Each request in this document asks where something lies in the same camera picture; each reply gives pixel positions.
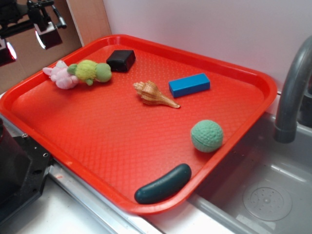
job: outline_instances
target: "green ball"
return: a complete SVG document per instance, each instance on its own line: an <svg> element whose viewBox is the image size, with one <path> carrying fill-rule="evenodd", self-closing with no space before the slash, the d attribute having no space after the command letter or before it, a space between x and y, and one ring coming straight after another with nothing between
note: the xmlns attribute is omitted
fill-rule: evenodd
<svg viewBox="0 0 312 234"><path fill-rule="evenodd" d="M191 129L191 139L196 149L209 153L222 145L223 130L214 121L202 120Z"/></svg>

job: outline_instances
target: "red plastic tray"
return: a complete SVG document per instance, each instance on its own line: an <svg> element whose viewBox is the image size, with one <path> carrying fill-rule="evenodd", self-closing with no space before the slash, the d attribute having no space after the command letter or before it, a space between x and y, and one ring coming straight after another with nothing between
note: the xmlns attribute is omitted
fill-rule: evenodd
<svg viewBox="0 0 312 234"><path fill-rule="evenodd" d="M98 39L62 60L105 62L117 49L135 52L128 73L62 90L38 72L6 92L0 111L120 208L160 213L183 202L224 158L273 102L276 85L258 71L126 35ZM209 77L210 90L175 98L180 109L143 104L133 88L151 80L172 98L168 81L199 73ZM196 150L190 138L203 119L224 131L221 148L208 154ZM180 192L157 204L134 200L138 188L180 163L192 169Z"/></svg>

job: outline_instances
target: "sink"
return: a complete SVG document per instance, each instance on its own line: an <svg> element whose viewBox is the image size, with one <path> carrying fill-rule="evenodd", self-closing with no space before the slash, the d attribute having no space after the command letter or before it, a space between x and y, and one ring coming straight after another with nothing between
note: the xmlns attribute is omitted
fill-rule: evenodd
<svg viewBox="0 0 312 234"><path fill-rule="evenodd" d="M273 139L265 113L198 187L190 202L235 233L311 234L312 131Z"/></svg>

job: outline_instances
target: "sink drain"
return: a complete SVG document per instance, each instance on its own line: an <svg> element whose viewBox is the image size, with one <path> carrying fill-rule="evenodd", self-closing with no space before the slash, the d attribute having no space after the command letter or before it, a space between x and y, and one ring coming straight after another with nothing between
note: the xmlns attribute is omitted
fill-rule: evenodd
<svg viewBox="0 0 312 234"><path fill-rule="evenodd" d="M292 209L288 192L269 182L259 182L248 187L243 202L251 215L265 221L280 220Z"/></svg>

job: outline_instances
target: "black foam cube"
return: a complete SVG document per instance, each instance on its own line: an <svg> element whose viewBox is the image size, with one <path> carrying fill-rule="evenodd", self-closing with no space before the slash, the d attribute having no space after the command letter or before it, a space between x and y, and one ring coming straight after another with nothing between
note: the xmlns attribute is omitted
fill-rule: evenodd
<svg viewBox="0 0 312 234"><path fill-rule="evenodd" d="M106 63L110 65L111 70L115 72L127 72L136 60L133 50L115 50Z"/></svg>

